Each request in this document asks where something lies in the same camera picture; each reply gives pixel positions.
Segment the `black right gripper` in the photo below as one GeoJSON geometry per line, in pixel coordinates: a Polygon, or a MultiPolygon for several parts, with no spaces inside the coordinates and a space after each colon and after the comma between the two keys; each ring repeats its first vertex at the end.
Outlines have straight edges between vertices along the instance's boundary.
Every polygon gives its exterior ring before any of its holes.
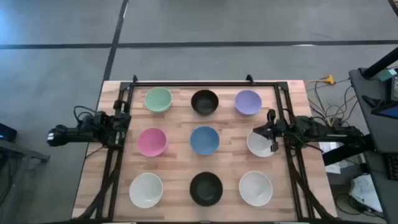
{"type": "Polygon", "coordinates": [[[267,112],[267,123],[262,126],[253,128],[253,132],[272,141],[271,152],[276,152],[279,149],[279,143],[276,137],[282,137],[282,134],[288,129],[288,123],[285,118],[276,119],[276,112],[270,109],[267,112]]]}

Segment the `white bowl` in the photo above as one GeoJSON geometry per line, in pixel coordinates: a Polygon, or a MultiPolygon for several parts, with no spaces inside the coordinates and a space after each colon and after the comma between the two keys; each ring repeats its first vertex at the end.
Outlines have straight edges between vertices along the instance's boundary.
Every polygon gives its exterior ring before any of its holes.
{"type": "Polygon", "coordinates": [[[271,151],[272,140],[253,131],[247,135],[246,144],[248,149],[257,157],[269,157],[274,154],[271,151]]]}
{"type": "Polygon", "coordinates": [[[130,184],[129,197],[139,208],[151,208],[162,198],[164,186],[156,174],[146,172],[139,174],[130,184]]]}
{"type": "Polygon", "coordinates": [[[273,185],[264,173],[252,170],[245,173],[239,181],[241,198],[253,207],[267,205],[273,195],[273,185]]]}

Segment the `pink bowl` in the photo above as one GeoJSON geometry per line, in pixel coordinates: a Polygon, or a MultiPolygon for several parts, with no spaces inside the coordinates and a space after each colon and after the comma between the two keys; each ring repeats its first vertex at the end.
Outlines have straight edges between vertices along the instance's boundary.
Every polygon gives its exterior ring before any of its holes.
{"type": "Polygon", "coordinates": [[[137,146],[139,152],[146,157],[156,157],[167,148],[167,136],[159,128],[148,128],[140,133],[137,146]]]}

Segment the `purple bowl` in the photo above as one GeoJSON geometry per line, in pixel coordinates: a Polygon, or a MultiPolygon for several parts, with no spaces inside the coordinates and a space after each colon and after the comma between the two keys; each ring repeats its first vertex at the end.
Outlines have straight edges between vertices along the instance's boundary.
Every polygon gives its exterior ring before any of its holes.
{"type": "Polygon", "coordinates": [[[255,91],[242,90],[236,94],[234,105],[239,113],[251,116],[260,112],[262,100],[255,91]]]}

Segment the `green bowl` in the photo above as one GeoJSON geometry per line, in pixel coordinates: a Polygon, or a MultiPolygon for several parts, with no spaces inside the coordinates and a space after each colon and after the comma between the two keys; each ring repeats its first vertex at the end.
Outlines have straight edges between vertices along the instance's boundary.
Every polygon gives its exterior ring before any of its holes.
{"type": "Polygon", "coordinates": [[[146,93],[144,104],[152,112],[163,113],[171,107],[172,94],[167,88],[154,87],[146,93]]]}

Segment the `black bowl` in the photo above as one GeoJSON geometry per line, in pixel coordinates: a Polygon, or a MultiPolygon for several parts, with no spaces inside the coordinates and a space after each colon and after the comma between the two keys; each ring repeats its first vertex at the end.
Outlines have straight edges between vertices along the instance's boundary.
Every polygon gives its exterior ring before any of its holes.
{"type": "Polygon", "coordinates": [[[211,172],[201,172],[190,182],[192,200],[202,206],[210,207],[217,204],[223,195],[223,184],[220,178],[211,172]]]}
{"type": "Polygon", "coordinates": [[[218,96],[211,90],[199,90],[191,98],[193,110],[202,116],[212,114],[218,105],[218,96]]]}

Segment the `white paper sheet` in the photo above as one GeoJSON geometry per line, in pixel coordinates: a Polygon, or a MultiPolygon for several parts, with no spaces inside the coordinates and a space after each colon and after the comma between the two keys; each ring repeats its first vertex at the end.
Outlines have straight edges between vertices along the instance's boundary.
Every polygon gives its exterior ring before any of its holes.
{"type": "MultiPolygon", "coordinates": [[[[338,147],[336,142],[319,142],[320,149],[323,152],[329,152],[338,147]]],[[[325,166],[326,172],[331,174],[341,174],[340,163],[336,162],[334,164],[330,164],[325,166]]]]}

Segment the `black diagonal support bar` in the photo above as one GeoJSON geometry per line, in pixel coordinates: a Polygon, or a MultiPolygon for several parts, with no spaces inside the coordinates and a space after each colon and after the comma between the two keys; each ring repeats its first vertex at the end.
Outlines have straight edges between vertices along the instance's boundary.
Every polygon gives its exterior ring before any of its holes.
{"type": "Polygon", "coordinates": [[[370,134],[361,137],[357,141],[344,143],[342,146],[324,153],[322,157],[324,164],[328,166],[366,151],[375,151],[375,145],[370,134]]]}

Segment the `grey side bench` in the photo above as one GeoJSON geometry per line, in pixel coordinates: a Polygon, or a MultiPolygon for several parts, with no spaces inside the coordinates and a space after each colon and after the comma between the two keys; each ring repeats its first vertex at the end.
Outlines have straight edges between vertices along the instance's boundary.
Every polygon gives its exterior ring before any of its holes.
{"type": "Polygon", "coordinates": [[[4,169],[7,159],[24,159],[27,164],[31,159],[37,159],[40,162],[27,170],[33,172],[42,164],[47,163],[50,155],[0,139],[0,171],[4,169]]]}

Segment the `crumpled white paper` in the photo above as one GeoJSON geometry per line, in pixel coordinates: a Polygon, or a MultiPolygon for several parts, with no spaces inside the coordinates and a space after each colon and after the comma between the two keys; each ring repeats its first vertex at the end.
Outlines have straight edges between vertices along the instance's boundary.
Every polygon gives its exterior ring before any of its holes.
{"type": "Polygon", "coordinates": [[[360,175],[351,181],[349,196],[357,202],[377,212],[382,212],[382,207],[376,193],[372,178],[369,174],[360,175]]]}

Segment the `black device with blue light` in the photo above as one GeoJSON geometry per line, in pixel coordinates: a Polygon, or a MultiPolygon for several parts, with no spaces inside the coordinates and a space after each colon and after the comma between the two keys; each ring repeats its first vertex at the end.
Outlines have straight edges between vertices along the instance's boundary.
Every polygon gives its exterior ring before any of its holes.
{"type": "Polygon", "coordinates": [[[14,142],[16,137],[17,131],[15,129],[0,123],[0,139],[8,142],[14,142]]]}

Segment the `black keyboard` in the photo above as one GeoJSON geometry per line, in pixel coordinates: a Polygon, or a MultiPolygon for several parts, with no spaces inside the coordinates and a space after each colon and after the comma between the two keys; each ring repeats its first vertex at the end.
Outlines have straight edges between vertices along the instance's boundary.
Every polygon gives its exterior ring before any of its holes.
{"type": "Polygon", "coordinates": [[[386,154],[386,174],[390,180],[398,180],[398,154],[386,154]]]}

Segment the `black pole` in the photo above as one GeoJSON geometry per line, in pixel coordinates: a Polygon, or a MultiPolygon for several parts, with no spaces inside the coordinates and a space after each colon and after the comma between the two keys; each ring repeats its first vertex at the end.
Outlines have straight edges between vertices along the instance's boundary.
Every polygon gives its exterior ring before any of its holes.
{"type": "Polygon", "coordinates": [[[398,60],[398,47],[393,51],[389,52],[387,55],[383,56],[375,64],[371,65],[369,68],[362,72],[362,76],[365,79],[372,79],[379,72],[387,68],[390,64],[398,60]]]}

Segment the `teal small box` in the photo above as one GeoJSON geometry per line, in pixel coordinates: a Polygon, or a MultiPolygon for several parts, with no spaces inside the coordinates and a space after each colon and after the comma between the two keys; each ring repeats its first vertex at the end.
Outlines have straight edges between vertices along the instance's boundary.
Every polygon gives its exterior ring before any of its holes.
{"type": "Polygon", "coordinates": [[[398,72],[396,71],[396,69],[386,69],[386,70],[382,70],[379,72],[378,79],[381,82],[385,82],[388,79],[390,79],[396,75],[398,75],[398,72]]]}

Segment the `black metal table frame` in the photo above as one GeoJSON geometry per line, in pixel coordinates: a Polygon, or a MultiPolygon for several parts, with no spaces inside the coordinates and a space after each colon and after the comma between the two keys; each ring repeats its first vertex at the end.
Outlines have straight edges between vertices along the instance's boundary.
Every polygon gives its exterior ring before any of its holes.
{"type": "Polygon", "coordinates": [[[302,81],[167,82],[165,86],[172,93],[172,105],[164,113],[152,113],[144,104],[152,83],[137,83],[132,97],[132,120],[122,155],[108,153],[99,144],[89,145],[90,156],[83,165],[72,211],[74,220],[98,193],[107,161],[121,165],[116,185],[106,194],[103,206],[103,216],[111,222],[295,221],[307,214],[303,192],[290,181],[287,150],[280,147],[274,155],[260,158],[251,154],[246,146],[248,132],[266,122],[269,109],[286,118],[289,118],[286,109],[296,116],[310,115],[302,81]],[[191,98],[199,90],[211,90],[218,96],[219,105],[212,114],[202,116],[193,110],[191,98]],[[242,90],[255,91],[261,97],[260,112],[248,116],[237,111],[234,99],[242,90]],[[190,135],[200,126],[212,127],[220,135],[220,146],[212,155],[199,155],[190,146],[190,135]],[[159,128],[167,136],[167,148],[159,156],[146,157],[138,150],[138,137],[148,128],[159,128]],[[238,192],[240,178],[251,170],[263,172],[273,184],[273,196],[265,206],[248,205],[238,192]],[[221,200],[211,207],[197,205],[189,194],[191,180],[203,171],[216,174],[224,187],[221,200]],[[129,198],[131,182],[145,172],[157,174],[164,184],[160,202],[148,209],[135,206],[129,198]]]}

